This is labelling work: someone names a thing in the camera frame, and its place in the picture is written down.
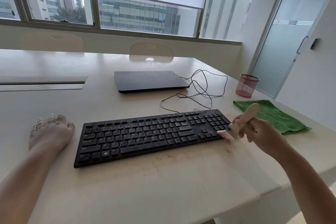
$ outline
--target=window sill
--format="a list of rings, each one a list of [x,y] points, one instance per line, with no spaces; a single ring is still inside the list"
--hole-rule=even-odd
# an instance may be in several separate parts
[[[143,38],[153,38],[153,39],[189,41],[189,42],[197,42],[197,43],[227,44],[227,45],[238,45],[238,46],[242,45],[242,42],[238,42],[238,41],[194,38],[194,37],[187,37],[187,36],[165,35],[165,34],[155,34],[155,33],[146,33],[146,32],[125,31],[125,30],[97,29],[92,26],[60,25],[60,24],[48,23],[48,22],[23,22],[23,21],[14,21],[14,20],[0,20],[0,25],[29,27],[29,28],[42,28],[42,29],[61,30],[61,31],[73,31],[73,32],[85,32],[85,33],[95,33],[95,34],[143,37]]]

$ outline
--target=tabletop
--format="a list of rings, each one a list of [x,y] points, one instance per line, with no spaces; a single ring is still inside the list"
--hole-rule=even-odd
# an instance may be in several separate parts
[[[51,113],[76,125],[69,146],[52,166],[29,223],[161,223],[207,221],[226,210],[258,199],[289,184],[284,171],[246,138],[225,140],[74,169],[83,123],[171,113],[160,101],[177,92],[165,90],[121,94],[114,71],[172,70],[190,77],[197,69],[221,74],[194,58],[118,54],[0,50],[0,76],[87,77],[82,89],[0,92],[0,179],[28,153],[31,126]],[[208,93],[220,95],[225,77],[206,73]],[[205,86],[203,75],[195,79]],[[225,94],[213,109],[233,119],[241,112],[233,100],[237,81],[228,77]],[[192,87],[185,90],[194,94]],[[210,100],[197,96],[210,107]],[[269,99],[255,91],[252,100]],[[319,172],[336,166],[336,133],[272,102],[311,131],[288,135],[288,142]],[[179,112],[204,110],[190,99],[171,98],[164,107]]]

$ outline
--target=green cloth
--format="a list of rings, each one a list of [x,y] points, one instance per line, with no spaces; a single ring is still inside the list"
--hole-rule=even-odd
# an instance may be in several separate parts
[[[256,117],[268,120],[272,126],[279,130],[279,132],[283,135],[305,132],[311,129],[299,120],[284,113],[283,111],[280,111],[269,100],[233,101],[233,104],[243,112],[245,112],[246,109],[254,103],[258,103],[261,106],[261,110]]]

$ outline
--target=forearm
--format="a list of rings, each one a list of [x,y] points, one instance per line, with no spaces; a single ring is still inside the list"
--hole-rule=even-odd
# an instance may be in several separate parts
[[[292,148],[277,160],[288,175],[307,224],[336,223],[336,198],[308,161]]]
[[[28,157],[1,182],[1,223],[28,222],[55,157],[47,147],[32,149]]]

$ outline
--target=hand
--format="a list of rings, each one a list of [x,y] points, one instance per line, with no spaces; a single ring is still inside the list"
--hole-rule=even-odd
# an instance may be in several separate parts
[[[42,147],[56,156],[69,144],[74,131],[75,125],[68,123],[63,115],[55,117],[52,114],[46,124],[40,118],[31,130],[29,150]]]
[[[253,118],[248,123],[235,119],[240,127],[239,136],[246,134],[249,142],[254,142],[263,152],[279,160],[286,157],[292,147],[284,137],[268,122]]]

